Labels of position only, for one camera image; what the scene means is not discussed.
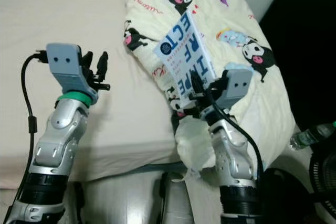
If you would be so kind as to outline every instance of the black fan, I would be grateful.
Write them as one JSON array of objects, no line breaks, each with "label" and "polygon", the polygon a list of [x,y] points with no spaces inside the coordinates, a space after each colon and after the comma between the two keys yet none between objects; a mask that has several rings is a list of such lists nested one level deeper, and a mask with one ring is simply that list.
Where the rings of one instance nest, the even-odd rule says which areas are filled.
[{"label": "black fan", "polygon": [[336,148],[328,152],[314,152],[309,167],[313,200],[321,202],[330,215],[336,219]]}]

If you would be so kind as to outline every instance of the bed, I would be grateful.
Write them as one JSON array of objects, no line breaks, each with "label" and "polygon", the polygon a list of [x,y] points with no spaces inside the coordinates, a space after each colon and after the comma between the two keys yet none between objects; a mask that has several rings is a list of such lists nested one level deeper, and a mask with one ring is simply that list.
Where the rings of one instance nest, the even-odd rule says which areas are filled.
[{"label": "bed", "polygon": [[[0,0],[0,5],[0,188],[17,188],[27,161],[21,66],[49,42],[78,44],[83,53],[91,50],[93,66],[103,51],[109,54],[106,82],[111,91],[99,92],[90,108],[70,179],[93,180],[179,160],[164,94],[124,48],[124,0]],[[36,61],[26,79],[38,121],[37,142],[61,88],[48,66]]]}]

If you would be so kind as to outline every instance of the black wire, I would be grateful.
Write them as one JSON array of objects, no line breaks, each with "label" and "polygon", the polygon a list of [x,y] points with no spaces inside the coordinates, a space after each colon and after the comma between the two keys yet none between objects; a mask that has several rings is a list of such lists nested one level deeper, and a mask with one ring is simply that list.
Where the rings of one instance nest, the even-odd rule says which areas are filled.
[{"label": "black wire", "polygon": [[[26,101],[29,116],[33,116],[33,111],[31,109],[32,106],[30,105],[30,101],[29,101],[28,94],[27,94],[27,89],[26,89],[26,69],[27,69],[27,66],[30,63],[30,61],[35,59],[35,58],[36,58],[36,55],[29,56],[25,60],[25,62],[23,63],[23,66],[22,66],[22,69],[21,69],[22,92],[23,92],[23,96],[24,96],[25,101]],[[15,195],[14,201],[19,198],[19,196],[22,192],[23,185],[24,185],[24,183],[26,181],[26,178],[28,176],[29,167],[30,167],[30,164],[31,164],[32,159],[33,159],[33,151],[34,151],[34,133],[30,133],[30,146],[29,146],[28,161],[27,161],[26,169],[25,169],[23,178],[21,180],[20,186],[19,186],[19,188],[17,190],[17,193]]]},{"label": "black wire", "polygon": [[[21,86],[22,86],[22,92],[23,92],[23,96],[24,96],[25,101],[26,101],[26,105],[27,105],[27,109],[28,109],[28,114],[29,114],[29,117],[28,117],[29,128],[31,126],[33,126],[35,129],[36,129],[36,125],[31,125],[30,124],[31,119],[33,119],[34,116],[33,116],[33,111],[31,109],[32,106],[30,105],[30,101],[29,101],[29,98],[28,98],[27,89],[26,89],[26,69],[27,69],[27,66],[30,63],[30,61],[33,60],[33,59],[38,58],[37,56],[38,56],[38,54],[34,54],[34,55],[29,56],[25,60],[25,62],[23,63],[23,66],[21,68]],[[29,129],[29,133],[30,133],[30,145],[29,145],[29,154],[28,154],[28,161],[27,161],[26,169],[25,169],[25,172],[23,174],[23,177],[22,177],[21,183],[19,185],[19,188],[17,189],[17,192],[16,192],[16,195],[14,197],[13,203],[12,203],[11,206],[9,206],[9,208],[7,210],[7,214],[5,216],[5,219],[4,219],[3,223],[6,223],[7,220],[8,220],[8,218],[10,217],[11,212],[12,212],[12,207],[14,205],[14,202],[20,197],[22,189],[23,189],[23,186],[24,186],[24,184],[26,182],[26,179],[27,179],[27,176],[28,176],[28,172],[29,172],[29,167],[30,167],[30,164],[31,164],[32,159],[33,159],[34,133],[35,132],[36,132],[36,130]]]},{"label": "black wire", "polygon": [[247,141],[252,145],[252,147],[253,147],[253,149],[254,149],[254,151],[256,153],[256,156],[257,156],[257,166],[258,166],[257,167],[257,184],[260,185],[260,183],[261,183],[261,175],[264,172],[264,168],[263,168],[263,161],[261,159],[261,155],[260,155],[260,152],[259,152],[259,149],[258,149],[258,146],[257,146],[256,142],[254,142],[253,138],[246,131],[244,131],[234,121],[232,121],[230,119],[230,117],[221,110],[221,108],[218,106],[218,104],[216,103],[215,99],[212,96],[211,88],[208,88],[206,90],[206,96],[211,101],[211,104],[214,107],[215,111],[218,113],[218,115],[221,116],[222,118],[224,118],[229,124],[232,125],[233,128],[235,128],[244,137],[246,137]]}]

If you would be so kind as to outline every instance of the green ring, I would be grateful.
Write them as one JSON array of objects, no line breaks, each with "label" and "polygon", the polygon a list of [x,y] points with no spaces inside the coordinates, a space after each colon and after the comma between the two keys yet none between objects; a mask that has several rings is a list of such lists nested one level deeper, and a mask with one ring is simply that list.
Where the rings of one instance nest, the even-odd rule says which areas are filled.
[{"label": "green ring", "polygon": [[88,108],[92,104],[92,98],[91,97],[89,97],[86,94],[76,92],[76,91],[71,91],[71,92],[65,93],[64,95],[61,95],[59,98],[57,98],[57,101],[62,100],[62,99],[78,100],[78,101],[84,103]]}]

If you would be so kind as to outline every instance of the power cord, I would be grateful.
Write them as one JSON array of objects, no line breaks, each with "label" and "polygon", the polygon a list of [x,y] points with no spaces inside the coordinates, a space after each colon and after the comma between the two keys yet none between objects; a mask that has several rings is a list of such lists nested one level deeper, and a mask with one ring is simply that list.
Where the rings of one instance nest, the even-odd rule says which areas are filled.
[{"label": "power cord", "polygon": [[211,87],[209,87],[208,89],[206,89],[206,96],[207,98],[211,101],[212,106],[214,107],[215,111],[217,112],[217,114],[222,117],[223,119],[225,119],[229,124],[231,124],[231,126],[233,128],[235,128],[237,131],[239,131],[244,137],[246,137],[247,141],[252,145],[253,150],[256,153],[257,156],[257,184],[260,186],[261,184],[261,175],[264,172],[264,167],[263,167],[263,161],[261,160],[261,155],[258,149],[258,146],[256,144],[256,142],[254,142],[253,138],[246,132],[244,131],[238,124],[236,124],[234,121],[232,121],[230,119],[230,117],[225,114],[220,107],[218,106],[218,104],[216,103],[215,99],[212,96],[211,93]]},{"label": "power cord", "polygon": [[47,58],[47,52],[45,50],[39,51],[36,54],[33,54],[29,56],[25,62],[23,63],[23,66],[21,68],[21,86],[22,86],[22,92],[23,96],[25,98],[25,102],[27,105],[28,109],[28,128],[29,128],[29,134],[30,134],[30,145],[29,145],[29,154],[28,154],[28,161],[26,165],[26,169],[23,175],[23,178],[21,180],[21,183],[19,185],[19,188],[16,192],[16,195],[14,197],[13,203],[11,206],[9,206],[7,210],[7,214],[4,220],[4,223],[6,223],[7,219],[9,218],[9,215],[11,214],[10,212],[12,211],[12,207],[14,205],[14,202],[20,197],[21,192],[23,190],[23,185],[27,179],[28,172],[29,172],[29,167],[33,159],[33,152],[34,152],[34,134],[37,132],[37,121],[36,117],[33,115],[33,111],[31,109],[30,101],[28,98],[27,94],[27,89],[26,89],[26,69],[28,67],[28,64],[33,60],[33,59],[38,59],[40,62],[43,63],[48,63],[48,58]]}]

